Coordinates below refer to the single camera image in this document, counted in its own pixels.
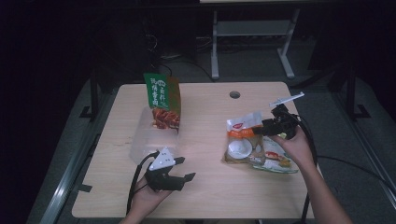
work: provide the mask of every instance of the human hand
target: human hand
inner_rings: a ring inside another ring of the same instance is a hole
[[[296,127],[296,134],[290,140],[279,137],[278,135],[269,136],[277,142],[300,167],[305,164],[314,164],[308,140],[300,126]]]
[[[146,186],[147,183],[145,177],[137,182],[135,190],[138,190],[138,192],[134,194],[132,199],[131,210],[121,223],[139,223],[173,192],[172,190],[154,191]]]

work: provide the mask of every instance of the hole in table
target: hole in table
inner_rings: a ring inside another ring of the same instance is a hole
[[[230,97],[233,99],[238,99],[241,96],[241,93],[239,91],[230,91]]]

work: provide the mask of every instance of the green snack bag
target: green snack bag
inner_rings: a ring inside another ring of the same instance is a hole
[[[180,124],[180,89],[178,80],[161,74],[144,75],[148,89],[148,105],[152,109],[153,126],[178,129]]]

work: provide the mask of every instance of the forearm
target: forearm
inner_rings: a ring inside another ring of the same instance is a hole
[[[318,223],[352,223],[312,163],[300,167]]]

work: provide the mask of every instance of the human arm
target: human arm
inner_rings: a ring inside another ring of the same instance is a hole
[[[352,223],[314,164],[303,130],[297,127],[296,135],[290,140],[277,135],[271,136],[271,139],[279,143],[300,168],[318,223]]]
[[[120,224],[137,224],[146,216],[152,213],[157,206],[168,197],[173,191],[163,190],[154,191],[147,185],[145,177],[141,178],[136,184],[137,193],[134,194],[131,210]]]

